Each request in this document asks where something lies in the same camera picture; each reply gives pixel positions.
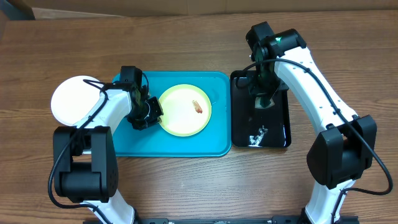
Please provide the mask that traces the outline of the green yellow sponge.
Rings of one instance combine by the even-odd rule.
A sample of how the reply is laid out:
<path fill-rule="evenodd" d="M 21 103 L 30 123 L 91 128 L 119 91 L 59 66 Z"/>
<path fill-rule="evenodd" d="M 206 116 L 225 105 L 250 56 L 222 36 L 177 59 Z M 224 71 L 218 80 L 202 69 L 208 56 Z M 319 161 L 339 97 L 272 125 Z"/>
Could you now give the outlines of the green yellow sponge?
<path fill-rule="evenodd" d="M 257 96 L 255 97 L 254 101 L 254 107 L 255 109 L 268 109 L 272 106 L 274 106 L 274 100 L 272 98 L 269 98 L 268 96 Z"/>

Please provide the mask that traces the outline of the yellow plate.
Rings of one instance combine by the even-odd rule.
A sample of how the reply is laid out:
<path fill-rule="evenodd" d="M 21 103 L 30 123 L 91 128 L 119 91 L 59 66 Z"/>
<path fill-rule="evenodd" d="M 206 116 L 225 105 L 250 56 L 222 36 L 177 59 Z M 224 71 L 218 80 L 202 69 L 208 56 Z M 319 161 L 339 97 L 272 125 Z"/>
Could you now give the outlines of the yellow plate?
<path fill-rule="evenodd" d="M 194 85 L 170 87 L 160 96 L 159 103 L 163 111 L 161 127 L 178 137 L 199 133 L 209 123 L 212 114 L 209 97 Z"/>

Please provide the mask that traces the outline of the white plate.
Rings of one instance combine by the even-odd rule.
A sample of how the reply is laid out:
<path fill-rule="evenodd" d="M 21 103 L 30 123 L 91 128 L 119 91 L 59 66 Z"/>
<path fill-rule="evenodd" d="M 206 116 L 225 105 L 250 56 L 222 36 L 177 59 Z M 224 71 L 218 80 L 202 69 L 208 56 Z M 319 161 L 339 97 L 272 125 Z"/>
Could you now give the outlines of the white plate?
<path fill-rule="evenodd" d="M 62 82 L 54 91 L 50 108 L 55 119 L 65 126 L 79 125 L 100 99 L 103 83 L 80 75 Z"/>

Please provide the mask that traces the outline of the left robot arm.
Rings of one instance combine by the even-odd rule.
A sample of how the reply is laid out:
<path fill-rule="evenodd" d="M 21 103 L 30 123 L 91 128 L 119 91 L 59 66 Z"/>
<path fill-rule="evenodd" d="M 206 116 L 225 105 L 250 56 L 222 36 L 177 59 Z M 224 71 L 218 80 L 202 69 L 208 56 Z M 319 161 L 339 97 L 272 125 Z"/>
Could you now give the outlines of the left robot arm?
<path fill-rule="evenodd" d="M 118 190 L 113 134 L 124 119 L 140 131 L 160 123 L 162 107 L 149 94 L 146 74 L 123 66 L 111 83 L 71 77 L 54 91 L 51 110 L 61 123 L 53 133 L 51 202 L 63 209 L 87 208 L 101 223 L 141 223 Z"/>

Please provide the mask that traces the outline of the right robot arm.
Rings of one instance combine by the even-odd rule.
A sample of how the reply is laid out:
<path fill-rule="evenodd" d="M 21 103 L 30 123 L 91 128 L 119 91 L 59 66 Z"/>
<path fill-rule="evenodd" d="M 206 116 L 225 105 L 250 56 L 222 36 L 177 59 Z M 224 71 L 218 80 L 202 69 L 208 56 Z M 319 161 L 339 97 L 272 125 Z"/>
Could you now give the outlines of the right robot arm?
<path fill-rule="evenodd" d="M 262 22 L 251 27 L 246 41 L 254 63 L 244 69 L 242 88 L 253 107 L 273 109 L 276 94 L 291 90 L 315 131 L 307 154 L 315 183 L 298 223 L 344 223 L 340 209 L 346 194 L 374 160 L 375 121 L 358 116 L 335 93 L 295 29 L 276 34 Z"/>

